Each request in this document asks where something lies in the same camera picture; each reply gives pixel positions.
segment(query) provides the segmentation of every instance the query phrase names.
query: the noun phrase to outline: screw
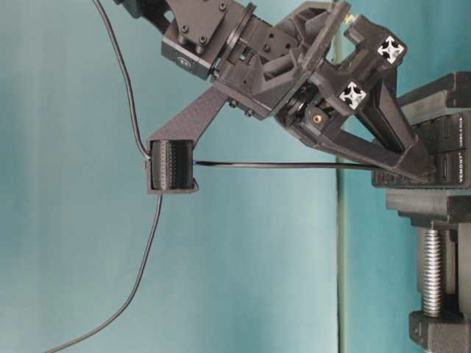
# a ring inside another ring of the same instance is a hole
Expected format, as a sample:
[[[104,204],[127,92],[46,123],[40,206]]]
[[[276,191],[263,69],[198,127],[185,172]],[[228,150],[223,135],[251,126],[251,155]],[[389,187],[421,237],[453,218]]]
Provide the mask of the screw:
[[[312,121],[315,124],[320,124],[322,123],[322,115],[316,114],[315,116],[312,117]]]

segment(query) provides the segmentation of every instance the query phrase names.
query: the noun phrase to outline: teal backdrop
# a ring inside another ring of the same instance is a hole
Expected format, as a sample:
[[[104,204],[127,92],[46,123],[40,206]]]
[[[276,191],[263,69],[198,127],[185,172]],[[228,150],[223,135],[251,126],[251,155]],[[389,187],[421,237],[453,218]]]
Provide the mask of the teal backdrop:
[[[163,59],[150,24],[103,2],[146,137],[209,83]],[[272,23],[301,3],[256,2]],[[124,83],[92,1],[9,1],[0,43],[0,352],[43,352],[127,298],[155,200],[145,194]],[[333,160],[272,119],[230,108],[196,157]],[[67,352],[336,352],[335,172],[197,168],[196,178],[199,193],[164,199],[129,310]],[[382,200],[376,205],[380,212]]]
[[[352,12],[390,28],[408,45],[399,94],[451,71],[471,71],[471,1],[350,0]],[[344,41],[343,50],[351,47]],[[348,129],[367,137],[360,124]],[[408,339],[419,310],[416,239],[408,219],[385,208],[368,174],[345,172],[341,205],[341,347],[344,353],[423,352]]]

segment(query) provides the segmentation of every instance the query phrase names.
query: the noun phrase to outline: black cable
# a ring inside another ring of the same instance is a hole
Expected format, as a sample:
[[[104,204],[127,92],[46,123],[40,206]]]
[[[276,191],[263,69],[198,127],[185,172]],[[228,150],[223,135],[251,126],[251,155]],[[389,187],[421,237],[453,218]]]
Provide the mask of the black cable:
[[[103,19],[103,22],[105,23],[106,30],[108,31],[108,35],[110,36],[111,43],[113,44],[113,49],[115,51],[116,59],[118,59],[119,67],[121,68],[121,72],[123,73],[124,81],[126,83],[127,98],[130,105],[132,130],[134,132],[135,142],[138,145],[138,149],[142,153],[144,158],[146,158],[147,160],[150,160],[150,153],[146,150],[141,140],[141,133],[139,132],[139,125],[138,125],[138,118],[135,112],[134,93],[132,92],[131,79],[130,79],[129,73],[127,72],[126,64],[124,63],[123,55],[121,53],[121,49],[119,48],[118,41],[116,40],[115,32],[113,31],[113,27],[111,26],[110,19],[108,18],[100,0],[93,0],[93,3],[95,4],[98,12],[100,13]]]
[[[235,163],[235,162],[209,162],[196,160],[195,165],[214,168],[255,168],[255,169],[355,169],[360,171],[379,171],[381,168],[374,165],[355,163]]]
[[[84,335],[71,340],[67,343],[61,344],[60,346],[57,346],[53,349],[50,349],[46,351],[46,353],[55,353],[58,351],[62,351],[63,349],[66,349],[70,346],[73,346],[74,344],[77,344],[79,342],[82,342],[83,340],[86,340],[87,338],[90,338],[91,336],[95,335],[96,333],[102,331],[104,328],[106,328],[108,325],[110,325],[113,321],[115,321],[126,309],[129,307],[131,304],[132,300],[134,299],[134,296],[136,292],[138,291],[139,285],[142,280],[142,275],[144,274],[144,269],[146,268],[147,264],[147,259],[149,258],[149,253],[150,249],[152,248],[152,242],[154,241],[155,237],[155,231],[157,230],[157,225],[159,223],[159,218],[160,218],[160,211],[162,210],[162,196],[159,196],[157,198],[157,206],[155,210],[155,217],[154,217],[154,222],[152,223],[152,228],[150,231],[149,239],[147,241],[146,249],[144,250],[144,255],[142,257],[141,261],[141,267],[139,268],[138,276],[135,280],[134,287],[132,287],[131,294],[127,298],[127,300],[124,302],[124,304],[119,308],[119,310],[114,313],[109,319],[107,319],[103,324],[99,325],[97,328],[92,329],[90,332],[85,333]]]

